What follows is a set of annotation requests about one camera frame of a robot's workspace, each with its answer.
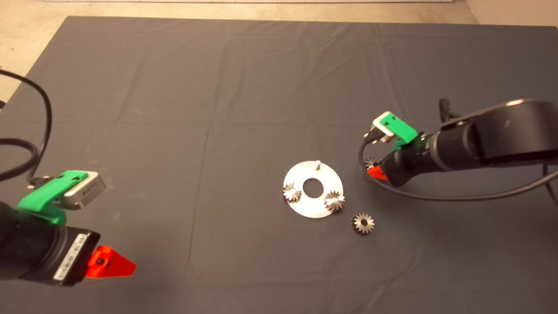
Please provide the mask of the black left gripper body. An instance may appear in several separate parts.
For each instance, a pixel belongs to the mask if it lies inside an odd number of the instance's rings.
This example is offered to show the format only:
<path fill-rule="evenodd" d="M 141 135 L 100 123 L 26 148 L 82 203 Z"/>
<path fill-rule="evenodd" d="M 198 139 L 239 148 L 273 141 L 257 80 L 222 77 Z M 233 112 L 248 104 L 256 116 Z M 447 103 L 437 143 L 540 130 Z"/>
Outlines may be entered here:
<path fill-rule="evenodd" d="M 38 266 L 27 273 L 27 281 L 56 287 L 80 283 L 100 241 L 100 233 L 80 227 L 56 225 L 54 241 Z"/>

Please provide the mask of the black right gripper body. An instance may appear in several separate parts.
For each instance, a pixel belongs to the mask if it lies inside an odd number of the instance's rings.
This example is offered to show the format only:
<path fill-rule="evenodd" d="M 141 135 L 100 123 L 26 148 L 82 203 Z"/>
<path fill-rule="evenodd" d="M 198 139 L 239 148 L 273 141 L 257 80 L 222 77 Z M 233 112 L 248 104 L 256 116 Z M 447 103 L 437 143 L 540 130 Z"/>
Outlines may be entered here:
<path fill-rule="evenodd" d="M 431 137 L 419 137 L 394 150 L 379 162 L 379 167 L 391 185 L 402 187 L 413 177 L 436 171 L 431 156 Z"/>

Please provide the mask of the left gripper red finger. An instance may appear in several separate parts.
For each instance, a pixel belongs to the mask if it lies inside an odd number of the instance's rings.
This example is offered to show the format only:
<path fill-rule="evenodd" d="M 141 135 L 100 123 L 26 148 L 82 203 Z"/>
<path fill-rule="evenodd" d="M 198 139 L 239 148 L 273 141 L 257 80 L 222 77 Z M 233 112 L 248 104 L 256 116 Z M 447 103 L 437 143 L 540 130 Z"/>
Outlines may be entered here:
<path fill-rule="evenodd" d="M 136 264 L 109 246 L 100 245 L 94 250 L 87 264 L 88 278 L 115 278 L 132 276 Z"/>

